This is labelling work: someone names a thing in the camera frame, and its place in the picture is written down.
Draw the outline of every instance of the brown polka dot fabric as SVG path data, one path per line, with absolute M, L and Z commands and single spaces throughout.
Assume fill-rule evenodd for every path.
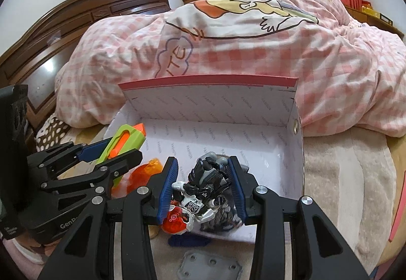
M 60 140 L 68 133 L 70 128 L 65 122 L 60 121 L 55 114 L 52 114 L 35 137 L 37 152 L 59 145 Z

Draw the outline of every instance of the pink plaid duvet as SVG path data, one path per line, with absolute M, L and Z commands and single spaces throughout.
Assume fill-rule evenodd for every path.
M 56 78 L 56 115 L 108 124 L 118 83 L 169 75 L 299 77 L 306 136 L 358 125 L 406 134 L 406 46 L 352 19 L 340 0 L 207 0 L 158 15 L 108 18 L 86 31 Z

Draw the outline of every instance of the wooden headboard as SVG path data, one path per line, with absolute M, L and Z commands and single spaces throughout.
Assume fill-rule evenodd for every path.
M 169 11 L 168 0 L 67 0 L 38 20 L 0 57 L 0 87 L 28 84 L 27 118 L 35 132 L 55 110 L 55 76 L 96 21 Z

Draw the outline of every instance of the red toy helmet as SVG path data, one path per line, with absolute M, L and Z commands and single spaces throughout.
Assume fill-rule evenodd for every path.
M 169 234 L 183 234 L 193 229 L 194 214 L 178 206 L 170 205 L 161 228 Z

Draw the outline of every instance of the gray plastic plate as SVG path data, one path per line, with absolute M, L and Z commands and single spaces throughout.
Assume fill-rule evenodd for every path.
M 235 258 L 191 250 L 183 257 L 178 277 L 180 280 L 237 280 L 241 271 Z

